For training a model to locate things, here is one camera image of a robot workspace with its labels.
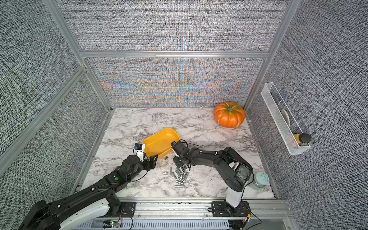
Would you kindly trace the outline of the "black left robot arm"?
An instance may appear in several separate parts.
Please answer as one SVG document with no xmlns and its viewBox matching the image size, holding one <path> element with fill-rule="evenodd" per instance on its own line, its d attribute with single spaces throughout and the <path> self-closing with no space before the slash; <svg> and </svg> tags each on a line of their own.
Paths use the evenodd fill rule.
<svg viewBox="0 0 368 230">
<path fill-rule="evenodd" d="M 135 182 L 141 171 L 155 169 L 158 155 L 129 155 L 122 164 L 95 184 L 66 198 L 35 203 L 19 226 L 20 230 L 66 230 L 109 212 L 117 212 L 120 200 L 116 193 Z"/>
</svg>

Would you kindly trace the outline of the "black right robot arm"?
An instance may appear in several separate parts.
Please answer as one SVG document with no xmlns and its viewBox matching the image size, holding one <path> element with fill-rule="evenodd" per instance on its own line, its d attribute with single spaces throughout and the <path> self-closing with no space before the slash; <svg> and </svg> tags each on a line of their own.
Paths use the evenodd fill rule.
<svg viewBox="0 0 368 230">
<path fill-rule="evenodd" d="M 239 207 L 244 189 L 254 178 L 254 170 L 233 148 L 226 147 L 219 151 L 207 151 L 199 147 L 190 149 L 184 140 L 172 142 L 171 148 L 175 153 L 173 161 L 178 169 L 186 168 L 190 171 L 193 166 L 216 169 L 228 186 L 225 202 L 233 209 Z"/>
</svg>

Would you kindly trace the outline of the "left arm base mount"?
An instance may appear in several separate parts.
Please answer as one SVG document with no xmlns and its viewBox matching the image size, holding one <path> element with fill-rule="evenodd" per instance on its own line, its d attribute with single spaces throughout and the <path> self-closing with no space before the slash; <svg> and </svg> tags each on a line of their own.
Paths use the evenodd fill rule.
<svg viewBox="0 0 368 230">
<path fill-rule="evenodd" d="M 119 206 L 113 207 L 112 211 L 109 211 L 109 215 L 120 218 L 132 218 L 135 214 L 136 204 L 136 202 L 123 201 Z"/>
</svg>

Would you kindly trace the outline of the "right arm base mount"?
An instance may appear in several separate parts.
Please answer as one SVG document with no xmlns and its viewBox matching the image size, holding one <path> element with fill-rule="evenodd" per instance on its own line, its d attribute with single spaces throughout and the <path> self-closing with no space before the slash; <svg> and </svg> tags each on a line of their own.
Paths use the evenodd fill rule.
<svg viewBox="0 0 368 230">
<path fill-rule="evenodd" d="M 208 211 L 212 213 L 213 217 L 248 217 L 251 215 L 249 203 L 240 201 L 239 205 L 234 208 L 226 201 L 213 201 Z"/>
</svg>

